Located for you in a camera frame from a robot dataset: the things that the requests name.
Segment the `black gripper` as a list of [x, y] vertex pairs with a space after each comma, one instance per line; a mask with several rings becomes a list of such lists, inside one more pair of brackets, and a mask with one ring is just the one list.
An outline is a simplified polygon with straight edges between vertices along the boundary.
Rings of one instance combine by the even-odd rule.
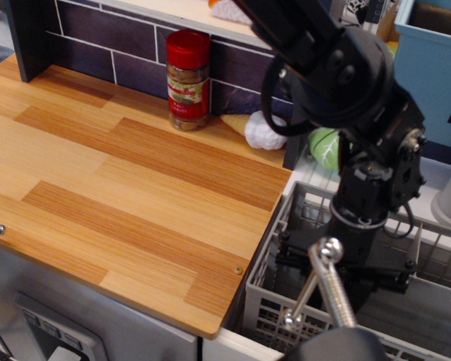
[[341, 242], [344, 255], [337, 264], [353, 312], [357, 314], [370, 295], [380, 289], [404, 294], [416, 261], [404, 251], [388, 247], [386, 234], [379, 229], [357, 230], [346, 227], [335, 217], [323, 226], [304, 221], [287, 226], [278, 238], [276, 292], [294, 299], [312, 270], [307, 249], [323, 236]]

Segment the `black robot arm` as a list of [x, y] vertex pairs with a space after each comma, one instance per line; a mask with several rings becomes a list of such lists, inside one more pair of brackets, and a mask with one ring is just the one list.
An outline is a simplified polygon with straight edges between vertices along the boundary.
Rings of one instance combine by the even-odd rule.
[[338, 271], [355, 311], [378, 288], [404, 293], [416, 262], [383, 245], [377, 233], [391, 213], [419, 196], [425, 145], [424, 117], [395, 80], [386, 45], [361, 29], [342, 26], [318, 1], [240, 1], [253, 31], [276, 53], [262, 86], [262, 112], [271, 118], [279, 82], [294, 105], [288, 126], [295, 137], [314, 126], [339, 132], [341, 181], [331, 219], [311, 231], [280, 236], [280, 272], [312, 269], [307, 249], [322, 237], [344, 247]]

